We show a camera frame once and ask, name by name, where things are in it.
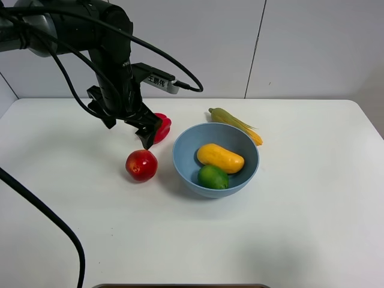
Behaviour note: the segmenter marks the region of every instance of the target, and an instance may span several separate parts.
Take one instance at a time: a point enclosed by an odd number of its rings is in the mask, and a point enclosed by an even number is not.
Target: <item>red bell pepper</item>
[[[161,127],[157,130],[155,135],[154,144],[157,144],[161,142],[168,135],[172,121],[164,114],[155,113],[155,115],[159,117],[161,120],[163,120]]]

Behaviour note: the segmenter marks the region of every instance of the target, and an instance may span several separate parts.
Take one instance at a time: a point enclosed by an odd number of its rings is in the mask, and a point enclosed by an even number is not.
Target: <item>white wall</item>
[[[247,98],[348,98],[384,135],[384,1],[268,0]]]
[[[15,94],[0,75],[0,118],[16,100]]]
[[[6,6],[15,1],[5,1]],[[134,23],[134,34],[189,68],[203,83],[197,94],[177,97],[243,98],[264,0],[114,0]],[[61,56],[78,93],[96,85],[93,71],[72,55]],[[172,64],[133,44],[132,62],[145,62],[191,81]],[[20,98],[71,97],[52,58],[28,50],[0,53],[0,71]],[[144,97],[171,97],[143,84]]]

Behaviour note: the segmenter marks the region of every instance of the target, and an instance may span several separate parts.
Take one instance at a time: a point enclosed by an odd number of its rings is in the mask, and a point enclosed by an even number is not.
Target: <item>green lime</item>
[[[200,169],[197,176],[199,184],[210,189],[227,189],[228,175],[219,167],[206,165]]]

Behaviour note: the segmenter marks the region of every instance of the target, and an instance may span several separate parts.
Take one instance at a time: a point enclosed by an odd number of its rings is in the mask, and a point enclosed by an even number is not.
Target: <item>red tomato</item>
[[[157,130],[155,135],[154,144],[157,144],[168,135],[172,121],[164,114],[155,113],[155,115],[163,120],[161,127]]]
[[[125,169],[136,181],[145,182],[155,176],[157,159],[148,150],[137,150],[128,156]]]

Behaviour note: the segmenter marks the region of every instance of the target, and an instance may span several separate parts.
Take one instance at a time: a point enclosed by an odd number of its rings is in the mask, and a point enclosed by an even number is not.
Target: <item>corn cob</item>
[[[225,124],[234,126],[236,128],[239,128],[240,130],[246,132],[251,137],[251,139],[256,144],[256,146],[260,146],[263,144],[262,138],[253,131],[254,128],[252,126],[249,126],[248,124],[240,121],[238,118],[233,117],[230,113],[228,113],[224,109],[209,108],[208,111],[211,113],[212,120],[214,122],[225,123]]]

